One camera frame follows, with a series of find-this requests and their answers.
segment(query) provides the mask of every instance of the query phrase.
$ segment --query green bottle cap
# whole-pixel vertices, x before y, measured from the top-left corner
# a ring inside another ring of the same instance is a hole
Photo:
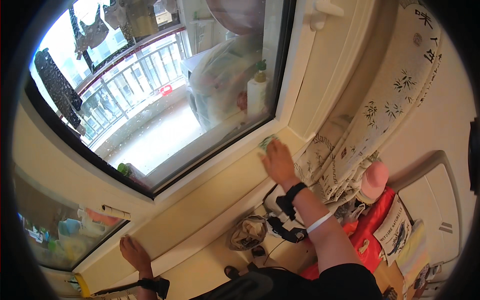
[[[124,163],[120,163],[119,166],[117,167],[117,170],[120,173],[122,173],[124,176],[128,176],[128,173],[130,172],[130,168]]]
[[[256,63],[257,69],[259,71],[265,71],[267,69],[267,64],[265,62],[266,60],[261,60],[258,63]]]

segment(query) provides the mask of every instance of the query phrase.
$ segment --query metal railing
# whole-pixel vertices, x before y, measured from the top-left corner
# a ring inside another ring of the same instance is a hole
[[[86,131],[84,144],[91,147],[117,121],[128,120],[128,113],[159,88],[178,80],[180,61],[184,59],[182,49],[178,34],[167,43],[159,40],[126,58],[123,65],[101,76],[80,94],[83,103],[78,117]]]

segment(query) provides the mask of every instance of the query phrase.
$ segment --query white bottle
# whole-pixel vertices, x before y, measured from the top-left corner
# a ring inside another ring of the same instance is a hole
[[[266,70],[265,60],[256,64],[258,72],[247,83],[247,117],[249,120],[259,116],[266,100],[267,79],[264,71]]]

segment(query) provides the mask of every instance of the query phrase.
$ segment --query curtain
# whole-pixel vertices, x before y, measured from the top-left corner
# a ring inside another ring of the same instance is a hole
[[[363,172],[422,104],[442,60],[441,35],[425,7],[400,1],[392,38],[365,98],[341,98],[296,162],[297,175],[330,211],[356,195]]]

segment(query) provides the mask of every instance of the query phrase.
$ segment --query white wall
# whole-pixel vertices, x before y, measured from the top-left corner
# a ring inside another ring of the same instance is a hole
[[[473,93],[460,57],[445,35],[442,63],[422,106],[381,154],[395,181],[429,157],[444,150],[452,167],[460,197],[461,244],[470,232],[475,196],[468,177],[468,135],[476,116]],[[437,277],[446,278],[451,265]]]

